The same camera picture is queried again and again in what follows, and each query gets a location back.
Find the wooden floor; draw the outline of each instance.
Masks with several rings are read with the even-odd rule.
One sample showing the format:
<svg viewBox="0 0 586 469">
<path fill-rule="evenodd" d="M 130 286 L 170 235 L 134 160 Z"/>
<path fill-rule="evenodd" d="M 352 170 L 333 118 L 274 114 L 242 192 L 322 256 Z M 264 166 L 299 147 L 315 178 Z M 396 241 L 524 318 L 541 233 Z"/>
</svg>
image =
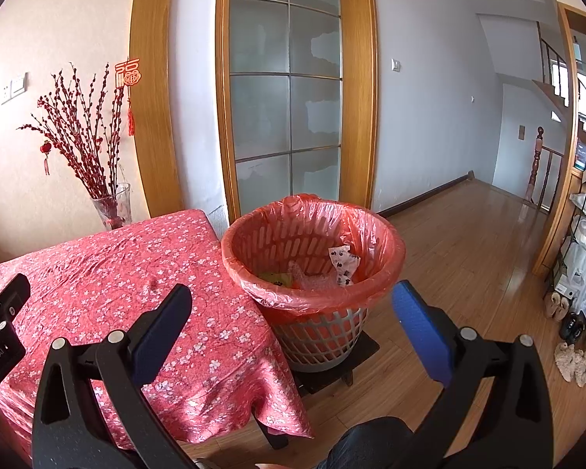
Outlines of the wooden floor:
<svg viewBox="0 0 586 469">
<path fill-rule="evenodd" d="M 406 242 L 402 278 L 426 302 L 485 338 L 532 335 L 547 375 L 558 460 L 586 427 L 586 387 L 566 383 L 554 364 L 558 325 L 544 318 L 544 283 L 529 272 L 544 221 L 543 214 L 478 181 L 461 183 L 391 219 Z M 226 437 L 183 447 L 223 469 L 249 469 L 257 462 L 311 469 L 355 424 L 392 415 L 416 429 L 441 386 L 426 376 L 388 302 L 375 307 L 365 329 L 381 349 L 356 370 L 354 386 L 336 383 L 304 398 L 313 440 L 292 439 L 288 448 L 273 451 L 252 422 Z M 488 385 L 481 387 L 452 451 L 469 440 Z"/>
</svg>

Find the red trash bag liner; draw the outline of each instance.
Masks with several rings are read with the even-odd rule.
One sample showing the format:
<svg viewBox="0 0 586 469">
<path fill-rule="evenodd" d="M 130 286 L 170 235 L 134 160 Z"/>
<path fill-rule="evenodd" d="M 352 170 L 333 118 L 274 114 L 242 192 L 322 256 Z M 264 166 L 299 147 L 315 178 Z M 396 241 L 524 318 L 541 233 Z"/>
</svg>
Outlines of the red trash bag liner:
<svg viewBox="0 0 586 469">
<path fill-rule="evenodd" d="M 326 290 L 276 286 L 258 277 L 285 273 L 295 261 L 306 275 L 334 270 L 328 248 L 350 245 L 361 258 L 354 284 Z M 406 246 L 384 218 L 316 195 L 285 197 L 236 220 L 222 239 L 223 264 L 256 301 L 267 321 L 300 321 L 316 314 L 368 308 L 389 293 L 406 258 Z"/>
</svg>

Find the red floral tablecloth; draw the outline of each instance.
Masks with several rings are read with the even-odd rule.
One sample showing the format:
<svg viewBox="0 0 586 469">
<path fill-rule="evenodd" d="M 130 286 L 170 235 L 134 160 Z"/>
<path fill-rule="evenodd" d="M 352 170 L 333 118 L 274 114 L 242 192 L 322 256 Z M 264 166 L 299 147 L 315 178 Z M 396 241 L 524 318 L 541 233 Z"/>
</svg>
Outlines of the red floral tablecloth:
<svg viewBox="0 0 586 469">
<path fill-rule="evenodd" d="M 0 291 L 18 272 L 31 288 L 14 321 L 27 352 L 0 385 L 0 407 L 26 449 L 52 340 L 92 343 L 128 329 L 176 283 L 191 289 L 192 314 L 157 380 L 143 388 L 170 434 L 198 443 L 243 427 L 252 408 L 274 429 L 311 434 L 282 350 L 254 301 L 225 272 L 203 212 L 145 220 L 0 264 Z M 127 445 L 101 381 L 94 389 L 113 436 Z"/>
</svg>

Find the glass vase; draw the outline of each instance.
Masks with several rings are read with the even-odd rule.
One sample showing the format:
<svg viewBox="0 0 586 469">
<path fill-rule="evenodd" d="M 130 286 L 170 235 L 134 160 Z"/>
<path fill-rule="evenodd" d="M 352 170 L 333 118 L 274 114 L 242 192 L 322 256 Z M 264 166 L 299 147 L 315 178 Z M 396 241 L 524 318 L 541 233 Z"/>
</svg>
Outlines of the glass vase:
<svg viewBox="0 0 586 469">
<path fill-rule="evenodd" d="M 115 195 L 91 199 L 107 231 L 132 223 L 130 212 L 130 184 L 119 183 Z"/>
</svg>

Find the screw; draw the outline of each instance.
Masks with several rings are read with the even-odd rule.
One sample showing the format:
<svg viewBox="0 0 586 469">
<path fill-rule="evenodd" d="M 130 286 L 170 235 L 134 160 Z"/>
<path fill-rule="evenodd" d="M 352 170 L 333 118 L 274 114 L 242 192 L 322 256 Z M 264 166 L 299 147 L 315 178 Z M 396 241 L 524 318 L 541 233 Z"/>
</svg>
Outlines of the screw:
<svg viewBox="0 0 586 469">
<path fill-rule="evenodd" d="M 529 335 L 521 335 L 519 337 L 519 342 L 521 342 L 525 347 L 532 347 L 534 345 L 534 340 Z"/>
<path fill-rule="evenodd" d="M 52 349 L 61 349 L 65 345 L 66 340 L 63 337 L 55 338 L 52 342 Z"/>
<path fill-rule="evenodd" d="M 475 340 L 477 338 L 477 332 L 473 328 L 462 328 L 460 330 L 460 336 L 464 340 Z"/>
<path fill-rule="evenodd" d="M 123 331 L 120 329 L 116 329 L 115 331 L 111 331 L 109 333 L 109 342 L 111 344 L 117 344 L 123 340 Z"/>
</svg>

